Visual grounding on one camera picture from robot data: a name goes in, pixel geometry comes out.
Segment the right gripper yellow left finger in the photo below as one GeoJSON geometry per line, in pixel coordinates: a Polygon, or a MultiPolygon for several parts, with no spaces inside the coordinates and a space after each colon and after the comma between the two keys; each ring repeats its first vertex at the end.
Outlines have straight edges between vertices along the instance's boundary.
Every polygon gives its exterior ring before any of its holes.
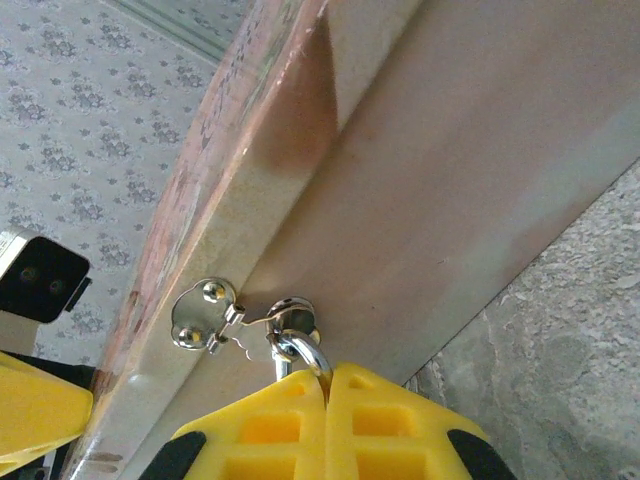
{"type": "Polygon", "coordinates": [[[324,480],[325,406],[297,371],[180,427],[144,480],[324,480]]]}

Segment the aluminium frame post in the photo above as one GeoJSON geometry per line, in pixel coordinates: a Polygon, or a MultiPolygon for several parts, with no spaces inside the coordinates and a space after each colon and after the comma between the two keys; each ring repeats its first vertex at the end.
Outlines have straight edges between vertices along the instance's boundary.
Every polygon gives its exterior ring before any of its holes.
{"type": "Polygon", "coordinates": [[[223,59],[248,5],[248,0],[105,1],[212,63],[223,59]]]}

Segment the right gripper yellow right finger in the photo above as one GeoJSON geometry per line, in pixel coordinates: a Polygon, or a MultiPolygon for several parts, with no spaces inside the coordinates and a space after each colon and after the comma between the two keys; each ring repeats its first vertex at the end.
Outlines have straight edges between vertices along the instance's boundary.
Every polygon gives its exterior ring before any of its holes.
{"type": "Polygon", "coordinates": [[[326,480],[516,480],[473,421],[355,364],[333,374],[326,480]]]}

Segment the silver hasp latch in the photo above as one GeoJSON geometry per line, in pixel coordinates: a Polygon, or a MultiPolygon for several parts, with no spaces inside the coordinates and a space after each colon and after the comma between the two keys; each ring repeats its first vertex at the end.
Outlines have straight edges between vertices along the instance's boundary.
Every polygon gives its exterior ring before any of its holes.
{"type": "Polygon", "coordinates": [[[184,291],[171,311],[173,343],[212,355],[237,345],[252,361],[271,359],[266,321],[251,317],[238,300],[234,286],[220,277],[205,278],[184,291]]]}

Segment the silver staple loop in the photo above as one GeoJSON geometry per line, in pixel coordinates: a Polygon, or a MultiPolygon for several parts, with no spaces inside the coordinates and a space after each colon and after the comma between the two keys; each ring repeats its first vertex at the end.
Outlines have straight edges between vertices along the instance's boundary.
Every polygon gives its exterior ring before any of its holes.
{"type": "Polygon", "coordinates": [[[305,298],[289,297],[277,301],[270,307],[267,318],[269,334],[296,330],[308,335],[317,345],[321,343],[314,306],[305,298]]]}

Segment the pink decorated wooden box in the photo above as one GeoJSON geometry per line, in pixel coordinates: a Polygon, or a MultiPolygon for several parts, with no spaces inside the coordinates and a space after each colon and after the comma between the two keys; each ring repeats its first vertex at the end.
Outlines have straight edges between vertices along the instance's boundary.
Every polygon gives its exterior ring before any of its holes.
{"type": "Polygon", "coordinates": [[[221,277],[404,381],[640,155],[640,0],[250,0],[183,143],[62,480],[137,480],[269,359],[172,342],[221,277]]]}

